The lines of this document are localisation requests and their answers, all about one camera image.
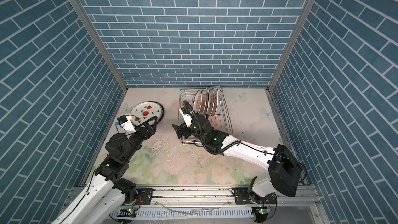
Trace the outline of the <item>strawberry print blue rim plate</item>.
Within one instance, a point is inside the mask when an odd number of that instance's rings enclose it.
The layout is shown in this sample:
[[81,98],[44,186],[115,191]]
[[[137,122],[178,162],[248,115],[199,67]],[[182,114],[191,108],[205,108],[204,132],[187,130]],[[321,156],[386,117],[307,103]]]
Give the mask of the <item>strawberry print blue rim plate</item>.
[[130,115],[133,116],[132,122],[135,126],[139,126],[151,118],[147,108],[151,108],[151,106],[149,106],[149,102],[140,103],[132,108]]

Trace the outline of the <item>dark patterned rim plate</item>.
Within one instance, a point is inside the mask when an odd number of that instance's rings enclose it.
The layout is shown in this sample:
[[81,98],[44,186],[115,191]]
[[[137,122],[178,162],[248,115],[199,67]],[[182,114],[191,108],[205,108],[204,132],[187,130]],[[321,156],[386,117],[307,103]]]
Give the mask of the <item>dark patterned rim plate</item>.
[[151,108],[147,108],[150,114],[149,116],[150,117],[156,116],[157,117],[156,123],[159,123],[163,119],[165,114],[165,109],[163,105],[161,105],[158,102],[151,101],[149,102],[149,106],[151,106]]

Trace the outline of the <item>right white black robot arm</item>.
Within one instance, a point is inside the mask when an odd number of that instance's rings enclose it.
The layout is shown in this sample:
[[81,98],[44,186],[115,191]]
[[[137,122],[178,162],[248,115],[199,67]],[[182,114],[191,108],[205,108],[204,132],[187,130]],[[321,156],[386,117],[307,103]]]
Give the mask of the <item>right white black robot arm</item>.
[[172,124],[178,138],[193,136],[212,155],[238,158],[263,169],[264,172],[254,176],[250,183],[248,194],[253,199],[275,192],[291,198],[296,196],[304,165],[289,148],[282,144],[275,148],[255,145],[216,130],[202,115],[182,116],[184,123]]

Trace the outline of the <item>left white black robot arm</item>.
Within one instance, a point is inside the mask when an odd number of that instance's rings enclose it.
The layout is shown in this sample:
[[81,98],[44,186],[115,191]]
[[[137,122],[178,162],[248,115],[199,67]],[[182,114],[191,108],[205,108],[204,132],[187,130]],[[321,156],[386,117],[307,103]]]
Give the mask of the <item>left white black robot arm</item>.
[[136,184],[122,176],[142,143],[157,130],[157,116],[129,133],[114,134],[105,148],[107,157],[94,170],[90,182],[54,221],[54,224],[100,224],[123,203],[135,203]]

